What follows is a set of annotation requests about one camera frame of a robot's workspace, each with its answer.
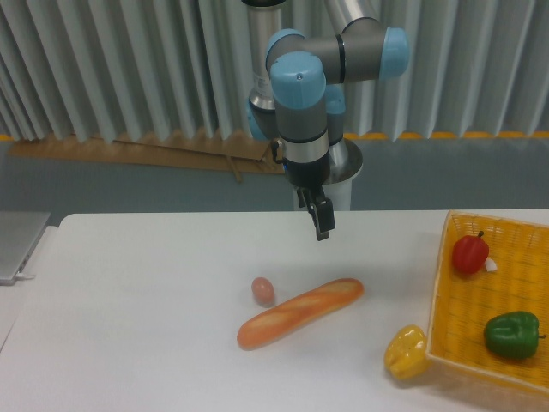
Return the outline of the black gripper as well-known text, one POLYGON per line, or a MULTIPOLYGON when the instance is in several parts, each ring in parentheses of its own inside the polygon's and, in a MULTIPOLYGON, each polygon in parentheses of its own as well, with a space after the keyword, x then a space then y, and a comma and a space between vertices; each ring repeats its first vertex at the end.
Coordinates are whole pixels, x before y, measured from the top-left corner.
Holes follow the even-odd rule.
POLYGON ((306 163, 294 162, 285 158, 284 170, 287 180, 298 187, 299 207, 309 209, 311 212, 317 240, 327 239, 329 232, 335 228, 333 203, 330 198, 326 197, 321 187, 330 175, 329 156, 324 155, 315 161, 306 163), (310 195, 307 188, 316 189, 310 195))

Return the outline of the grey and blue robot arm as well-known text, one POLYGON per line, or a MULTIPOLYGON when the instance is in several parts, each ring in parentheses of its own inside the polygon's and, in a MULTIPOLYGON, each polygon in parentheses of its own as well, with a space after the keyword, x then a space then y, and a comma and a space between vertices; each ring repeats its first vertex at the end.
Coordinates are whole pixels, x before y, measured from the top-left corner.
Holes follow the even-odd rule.
POLYGON ((281 1, 244 5, 254 75, 250 131, 270 141, 296 207, 311 216, 317 239, 327 239, 335 211, 350 208, 363 166, 360 149, 344 137, 341 85, 403 75, 411 55, 407 33, 385 27, 368 1, 327 1, 335 34, 324 38, 284 28, 281 1))

